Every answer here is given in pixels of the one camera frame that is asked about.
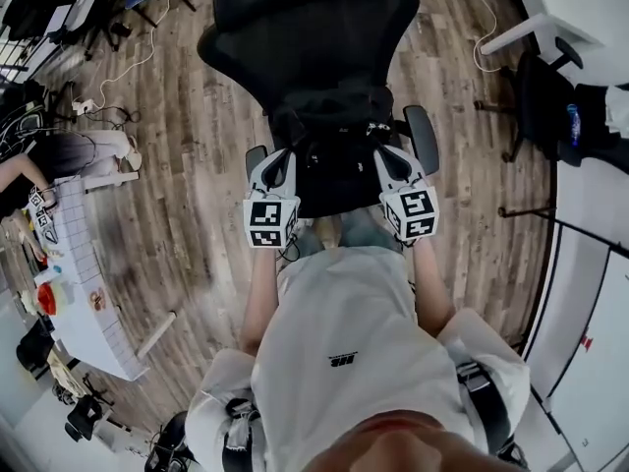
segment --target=jeans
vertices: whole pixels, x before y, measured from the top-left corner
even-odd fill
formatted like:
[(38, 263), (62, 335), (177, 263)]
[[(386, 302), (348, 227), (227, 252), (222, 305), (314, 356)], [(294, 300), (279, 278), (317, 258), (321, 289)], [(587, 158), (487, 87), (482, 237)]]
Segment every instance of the jeans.
[[(341, 223), (339, 247), (382, 247), (398, 254), (402, 253), (402, 248), (393, 235), (379, 225), (364, 208), (341, 213)], [(306, 227), (295, 243), (286, 250), (285, 257), (290, 261), (296, 261), (323, 249), (323, 244), (313, 229)]]

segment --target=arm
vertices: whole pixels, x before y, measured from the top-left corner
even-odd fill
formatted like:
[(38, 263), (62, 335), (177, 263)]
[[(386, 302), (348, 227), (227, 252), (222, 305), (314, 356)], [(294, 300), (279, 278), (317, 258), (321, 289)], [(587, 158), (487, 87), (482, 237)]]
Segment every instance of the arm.
[(37, 257), (37, 260), (40, 262), (43, 262), (46, 255), (41, 249), (41, 245), (39, 245), (39, 242), (35, 239), (34, 235), (32, 234), (32, 231), (29, 229), (29, 223), (27, 222), (27, 218), (24, 217), (24, 215), (22, 214), (20, 210), (16, 209), (11, 214), (11, 219), (16, 224), (16, 227), (20, 230), (20, 232), (24, 234), (24, 237), (27, 238), (27, 241), (29, 242), (29, 245), (32, 248), (32, 252)]
[(31, 180), (40, 191), (50, 189), (48, 181), (37, 165), (25, 153), (21, 153), (0, 163), (0, 192), (4, 191), (20, 175)]
[(257, 249), (245, 320), (240, 332), (240, 349), (252, 356), (262, 343), (262, 337), (278, 306), (275, 251)]
[(432, 337), (437, 337), (456, 312), (434, 256), (428, 238), (413, 246), (415, 267), (415, 311), (419, 326)]

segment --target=white cloth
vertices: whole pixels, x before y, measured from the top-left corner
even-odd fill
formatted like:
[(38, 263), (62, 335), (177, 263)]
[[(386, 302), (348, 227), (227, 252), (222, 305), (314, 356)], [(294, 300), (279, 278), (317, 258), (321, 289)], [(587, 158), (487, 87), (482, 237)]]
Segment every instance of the white cloth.
[(605, 95), (605, 105), (609, 131), (629, 139), (629, 91), (612, 86)]
[[(402, 256), (378, 247), (320, 252), (283, 271), (279, 294), (255, 363), (245, 353), (220, 352), (203, 381), (205, 391), (217, 383), (233, 389), (221, 380), (226, 373), (238, 369), (242, 385), (244, 365), (253, 366), (267, 470), (299, 472), (359, 423), (401, 409), (429, 414), (486, 450), (448, 351), (417, 326)], [(439, 340), (488, 367), (514, 430), (529, 397), (523, 361), (471, 310), (459, 312)], [(212, 471), (222, 470), (222, 447), (210, 445), (221, 425), (215, 402), (195, 397), (186, 431), (198, 462)]]

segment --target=blue bottle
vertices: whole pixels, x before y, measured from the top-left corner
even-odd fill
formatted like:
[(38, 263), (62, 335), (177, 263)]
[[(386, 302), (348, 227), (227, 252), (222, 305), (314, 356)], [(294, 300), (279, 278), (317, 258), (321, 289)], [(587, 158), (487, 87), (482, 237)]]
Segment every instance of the blue bottle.
[(579, 108), (577, 105), (569, 104), (567, 106), (568, 115), (570, 116), (570, 142), (572, 147), (577, 147), (581, 138), (581, 118), (579, 117)]

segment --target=whiteboard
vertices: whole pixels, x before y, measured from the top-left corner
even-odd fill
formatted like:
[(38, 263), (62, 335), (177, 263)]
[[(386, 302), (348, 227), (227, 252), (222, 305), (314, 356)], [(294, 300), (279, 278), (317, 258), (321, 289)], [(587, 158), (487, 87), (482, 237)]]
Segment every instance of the whiteboard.
[(611, 252), (581, 343), (550, 401), (584, 472), (629, 444), (629, 259)]

